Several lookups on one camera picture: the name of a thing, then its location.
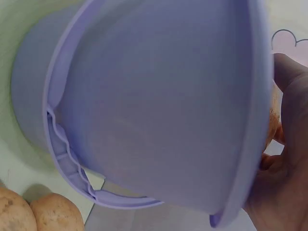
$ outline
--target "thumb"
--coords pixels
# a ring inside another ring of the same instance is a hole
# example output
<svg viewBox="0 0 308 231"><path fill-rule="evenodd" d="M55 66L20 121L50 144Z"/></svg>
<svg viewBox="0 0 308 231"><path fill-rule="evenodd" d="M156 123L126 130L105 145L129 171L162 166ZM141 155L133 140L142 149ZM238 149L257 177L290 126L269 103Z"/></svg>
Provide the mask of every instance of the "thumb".
<svg viewBox="0 0 308 231"><path fill-rule="evenodd" d="M285 54L274 54L274 79L282 92L299 76L308 73L308 68Z"/></svg>

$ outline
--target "finger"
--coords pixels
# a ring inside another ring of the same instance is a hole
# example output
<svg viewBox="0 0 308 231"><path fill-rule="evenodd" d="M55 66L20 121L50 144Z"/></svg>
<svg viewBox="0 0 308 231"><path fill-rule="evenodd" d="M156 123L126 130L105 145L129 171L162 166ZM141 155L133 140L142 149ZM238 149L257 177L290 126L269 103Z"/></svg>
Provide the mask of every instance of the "finger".
<svg viewBox="0 0 308 231"><path fill-rule="evenodd" d="M285 139L284 139L281 122L279 122L279 125L277 127L276 133L274 135L274 140L277 141L278 143L281 143L282 145L285 145Z"/></svg>
<svg viewBox="0 0 308 231"><path fill-rule="evenodd" d="M274 79L282 92L299 76L308 73L308 68L285 54L274 54Z"/></svg>
<svg viewBox="0 0 308 231"><path fill-rule="evenodd" d="M266 153L263 153L261 157L259 169L261 171L269 170L280 159L281 159L280 155L268 155Z"/></svg>

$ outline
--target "brown potato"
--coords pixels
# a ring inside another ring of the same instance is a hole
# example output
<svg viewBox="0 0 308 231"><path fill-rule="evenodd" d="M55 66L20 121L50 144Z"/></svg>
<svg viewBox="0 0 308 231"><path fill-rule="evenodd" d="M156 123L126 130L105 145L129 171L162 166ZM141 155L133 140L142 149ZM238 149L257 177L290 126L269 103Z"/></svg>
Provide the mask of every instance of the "brown potato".
<svg viewBox="0 0 308 231"><path fill-rule="evenodd" d="M271 109L269 113L269 128L268 128L268 133L267 133L267 138L266 138L266 143L265 143L265 148L269 145L269 143L272 141L272 139L275 136L276 130L279 125L279 118L280 118L280 112L279 112L279 102L278 102L278 97L279 97L279 90L276 84L274 84L273 88L273 94L272 94L272 101L271 101Z"/></svg>
<svg viewBox="0 0 308 231"><path fill-rule="evenodd" d="M0 231L37 231L28 203L17 193L0 187Z"/></svg>
<svg viewBox="0 0 308 231"><path fill-rule="evenodd" d="M79 209L67 198L51 193L30 207L37 220L38 231L84 231Z"/></svg>

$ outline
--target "white surface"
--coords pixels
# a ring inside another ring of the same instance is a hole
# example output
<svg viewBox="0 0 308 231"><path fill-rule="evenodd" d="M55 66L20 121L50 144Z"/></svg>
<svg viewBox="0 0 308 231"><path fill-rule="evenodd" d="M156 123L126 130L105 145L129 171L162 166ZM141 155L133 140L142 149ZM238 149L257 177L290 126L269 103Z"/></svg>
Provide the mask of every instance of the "white surface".
<svg viewBox="0 0 308 231"><path fill-rule="evenodd" d="M289 29L298 40L308 38L307 0L265 0L272 33ZM280 154L283 146L273 141L266 152ZM208 215L173 205L120 211L95 206L86 224L87 231L211 231ZM244 211L224 231L255 231Z"/></svg>

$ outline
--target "table surface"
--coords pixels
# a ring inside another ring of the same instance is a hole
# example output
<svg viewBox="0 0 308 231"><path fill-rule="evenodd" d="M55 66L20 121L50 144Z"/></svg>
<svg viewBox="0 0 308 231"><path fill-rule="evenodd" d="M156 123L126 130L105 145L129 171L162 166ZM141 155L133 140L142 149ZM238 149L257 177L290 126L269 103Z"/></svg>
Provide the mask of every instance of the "table surface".
<svg viewBox="0 0 308 231"><path fill-rule="evenodd" d="M48 191L59 193L74 202L86 220L93 203L65 182L48 153L24 138L10 97L13 61L25 33L43 16L75 2L78 0L0 1L0 181L28 201ZM103 179L88 176L95 189L100 189Z"/></svg>

